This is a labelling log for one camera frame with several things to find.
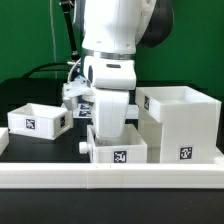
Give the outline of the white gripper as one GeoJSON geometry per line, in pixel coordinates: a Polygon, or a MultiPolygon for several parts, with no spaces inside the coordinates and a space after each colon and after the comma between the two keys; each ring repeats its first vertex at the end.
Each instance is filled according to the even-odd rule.
{"type": "Polygon", "coordinates": [[[97,138],[100,140],[119,138],[124,129],[129,92],[96,89],[94,98],[92,119],[97,138]]]}

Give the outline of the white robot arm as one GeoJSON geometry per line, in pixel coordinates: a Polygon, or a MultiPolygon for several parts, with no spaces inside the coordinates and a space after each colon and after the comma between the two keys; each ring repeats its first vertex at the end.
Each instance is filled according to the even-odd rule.
{"type": "Polygon", "coordinates": [[[136,88],[136,47],[161,44],[173,21],[171,0],[76,0],[74,25],[83,35],[83,73],[93,92],[98,139],[122,134],[129,92],[136,88]]]}

